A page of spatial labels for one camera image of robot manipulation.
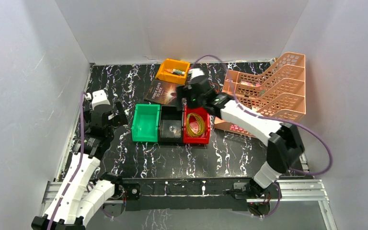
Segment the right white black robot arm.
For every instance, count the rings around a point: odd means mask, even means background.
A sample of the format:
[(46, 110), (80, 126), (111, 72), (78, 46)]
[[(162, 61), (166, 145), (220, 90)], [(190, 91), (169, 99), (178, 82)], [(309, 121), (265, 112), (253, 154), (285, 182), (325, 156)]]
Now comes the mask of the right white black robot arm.
[(258, 138), (266, 147), (266, 161), (248, 183), (234, 183), (224, 193), (236, 199), (264, 198), (270, 186), (286, 173), (305, 148), (298, 128), (289, 121), (277, 121), (273, 117), (258, 115), (242, 106), (234, 96), (216, 92), (207, 79), (196, 77), (189, 84), (176, 88), (177, 106), (202, 107), (210, 115), (231, 122)]

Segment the red plastic bin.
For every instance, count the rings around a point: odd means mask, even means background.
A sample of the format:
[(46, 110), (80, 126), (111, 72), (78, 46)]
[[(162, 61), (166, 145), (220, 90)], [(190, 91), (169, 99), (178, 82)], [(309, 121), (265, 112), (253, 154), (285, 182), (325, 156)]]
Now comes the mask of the red plastic bin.
[(184, 108), (184, 140), (185, 144), (206, 145), (210, 140), (210, 118), (202, 108)]

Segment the green plastic bin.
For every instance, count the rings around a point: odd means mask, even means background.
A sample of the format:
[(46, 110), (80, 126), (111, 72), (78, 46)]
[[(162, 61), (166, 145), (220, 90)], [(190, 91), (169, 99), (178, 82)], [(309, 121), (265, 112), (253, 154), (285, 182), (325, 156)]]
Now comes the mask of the green plastic bin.
[(136, 104), (131, 127), (133, 142), (158, 142), (160, 112), (159, 104)]

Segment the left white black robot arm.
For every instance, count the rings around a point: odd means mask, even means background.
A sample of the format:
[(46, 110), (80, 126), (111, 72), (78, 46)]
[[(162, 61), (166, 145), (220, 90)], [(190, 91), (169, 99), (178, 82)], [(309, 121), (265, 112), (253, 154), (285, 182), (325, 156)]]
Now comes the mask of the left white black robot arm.
[(31, 223), (34, 230), (84, 230), (106, 200), (119, 199), (125, 193), (122, 177), (107, 172), (84, 194), (115, 137), (115, 130), (128, 124), (122, 103), (110, 105), (105, 101), (93, 105), (91, 110), (83, 112), (82, 121), (88, 129), (81, 126), (69, 170), (49, 208), (42, 216), (34, 217)]

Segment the black plastic bin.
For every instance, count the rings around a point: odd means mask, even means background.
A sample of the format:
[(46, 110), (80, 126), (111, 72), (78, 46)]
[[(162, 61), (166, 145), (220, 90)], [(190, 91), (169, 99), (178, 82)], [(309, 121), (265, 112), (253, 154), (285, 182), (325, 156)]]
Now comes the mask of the black plastic bin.
[(158, 141), (162, 143), (183, 143), (183, 110), (176, 106), (162, 105), (159, 117)]

